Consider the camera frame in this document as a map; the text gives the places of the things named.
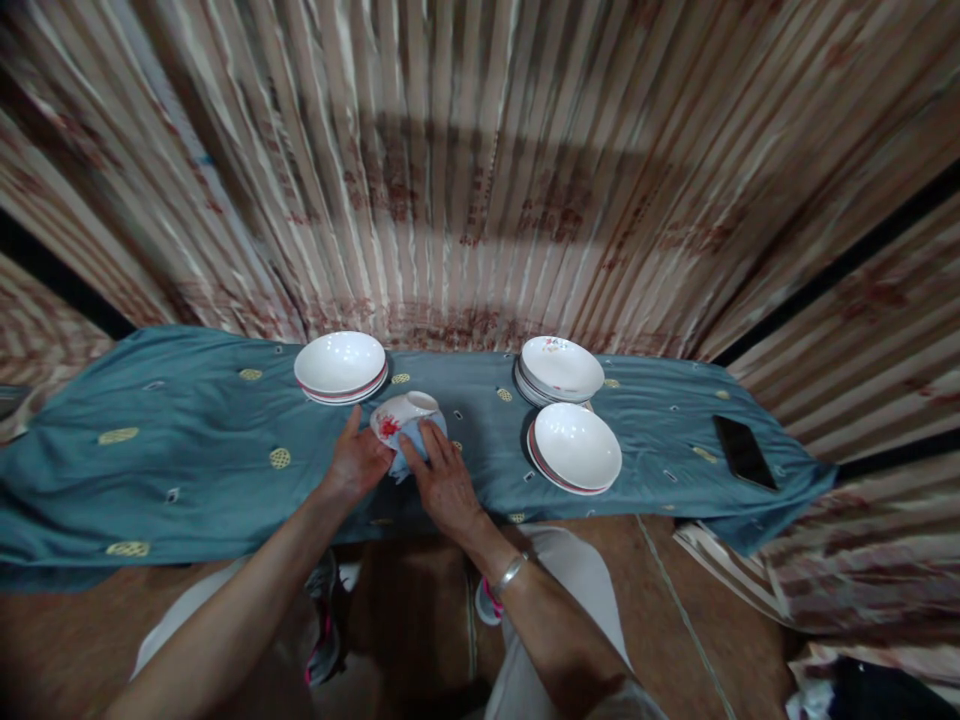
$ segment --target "forearm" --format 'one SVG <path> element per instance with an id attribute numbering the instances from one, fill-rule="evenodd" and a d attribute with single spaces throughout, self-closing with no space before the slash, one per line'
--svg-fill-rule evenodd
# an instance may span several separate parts
<path id="1" fill-rule="evenodd" d="M 202 717 L 231 697 L 267 650 L 352 503 L 324 484 L 180 627 L 107 712 Z"/>
<path id="2" fill-rule="evenodd" d="M 491 585 L 520 554 L 489 519 L 461 546 Z M 584 717 L 633 678 L 593 618 L 536 563 L 521 568 L 501 600 L 547 694 L 564 715 Z"/>

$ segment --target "cloth napkin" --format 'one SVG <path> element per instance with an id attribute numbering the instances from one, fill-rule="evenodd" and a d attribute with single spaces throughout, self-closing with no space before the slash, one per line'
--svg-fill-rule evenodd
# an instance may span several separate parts
<path id="1" fill-rule="evenodd" d="M 430 416 L 430 419 L 443 431 L 443 436 L 447 437 L 447 421 L 443 417 L 443 413 L 436 412 Z M 388 447 L 397 451 L 396 457 L 393 458 L 393 465 L 390 466 L 390 470 L 387 472 L 390 477 L 397 481 L 397 485 L 406 480 L 412 472 L 410 466 L 407 464 L 407 458 L 404 457 L 403 451 L 400 450 L 401 435 L 406 435 L 410 438 L 410 442 L 413 443 L 417 452 L 420 453 L 420 457 L 424 460 L 429 459 L 427 457 L 427 448 L 423 444 L 423 435 L 420 433 L 420 419 L 408 420 L 400 426 L 400 432 L 390 437 L 386 443 Z"/>

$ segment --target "teal tablecloth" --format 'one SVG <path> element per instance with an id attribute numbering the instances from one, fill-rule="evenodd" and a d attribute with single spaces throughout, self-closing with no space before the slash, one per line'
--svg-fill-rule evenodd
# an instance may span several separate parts
<path id="1" fill-rule="evenodd" d="M 0 454 L 0 560 L 102 568 L 255 550 L 320 482 L 350 412 L 304 398 L 293 375 L 298 350 L 183 326 L 140 330 L 119 343 Z M 523 435 L 537 410 L 513 384 L 514 359 L 390 353 L 390 375 L 409 380 L 365 401 L 364 416 L 408 390 L 436 397 L 481 503 L 504 522 L 711 518 L 724 540 L 751 553 L 832 486 L 835 467 L 810 457 L 722 368 L 601 356 L 608 385 L 593 406 L 620 439 L 623 471 L 602 495 L 571 495 L 530 474 Z M 779 494 L 731 476 L 714 414 L 753 429 Z M 285 455 L 281 449 L 290 462 L 277 469 L 271 453 Z M 433 531 L 415 483 L 387 481 L 337 542 Z"/>

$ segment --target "right hand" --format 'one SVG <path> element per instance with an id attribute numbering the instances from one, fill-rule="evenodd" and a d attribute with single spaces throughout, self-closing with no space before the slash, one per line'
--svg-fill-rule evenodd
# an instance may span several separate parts
<path id="1" fill-rule="evenodd" d="M 400 449 L 417 478 L 423 509 L 440 532 L 462 545 L 489 518 L 473 491 L 460 450 L 432 420 L 420 421 L 420 433 L 430 458 L 429 467 L 404 435 L 400 436 Z"/>

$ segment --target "hand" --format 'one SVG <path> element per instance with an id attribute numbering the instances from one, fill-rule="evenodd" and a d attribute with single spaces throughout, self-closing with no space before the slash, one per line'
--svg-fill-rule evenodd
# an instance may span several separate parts
<path id="1" fill-rule="evenodd" d="M 333 450 L 333 462 L 321 488 L 342 494 L 347 502 L 356 505 L 383 478 L 396 453 L 384 445 L 371 428 L 357 432 L 363 413 L 353 406 L 347 426 L 343 429 Z"/>
<path id="2" fill-rule="evenodd" d="M 457 447 L 432 420 L 421 420 L 420 432 L 430 467 L 404 435 L 400 436 L 400 449 L 417 477 L 423 509 L 440 532 L 463 545 L 484 521 L 489 522 L 489 517 L 477 501 L 470 473 Z"/>

